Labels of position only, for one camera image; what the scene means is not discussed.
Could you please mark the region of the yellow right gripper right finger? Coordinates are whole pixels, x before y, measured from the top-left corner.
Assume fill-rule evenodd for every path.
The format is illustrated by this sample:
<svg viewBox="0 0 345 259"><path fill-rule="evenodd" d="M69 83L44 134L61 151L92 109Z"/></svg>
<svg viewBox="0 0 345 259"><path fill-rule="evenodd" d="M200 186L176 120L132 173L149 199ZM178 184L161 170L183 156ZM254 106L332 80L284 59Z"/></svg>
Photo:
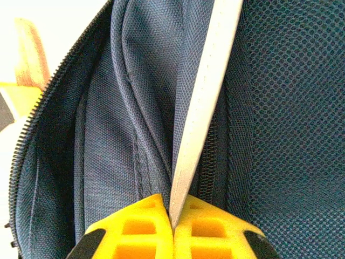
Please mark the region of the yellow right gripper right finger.
<svg viewBox="0 0 345 259"><path fill-rule="evenodd" d="M174 258L280 258L256 226L188 195L174 231Z"/></svg>

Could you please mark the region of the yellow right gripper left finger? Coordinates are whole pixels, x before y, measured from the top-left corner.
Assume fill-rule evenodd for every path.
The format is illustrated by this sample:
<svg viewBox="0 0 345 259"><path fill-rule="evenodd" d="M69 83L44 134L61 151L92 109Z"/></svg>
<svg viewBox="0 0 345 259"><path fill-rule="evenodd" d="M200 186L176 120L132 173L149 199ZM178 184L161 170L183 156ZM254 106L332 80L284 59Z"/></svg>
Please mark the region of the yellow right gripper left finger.
<svg viewBox="0 0 345 259"><path fill-rule="evenodd" d="M90 225L67 258L173 258L173 232L154 194Z"/></svg>

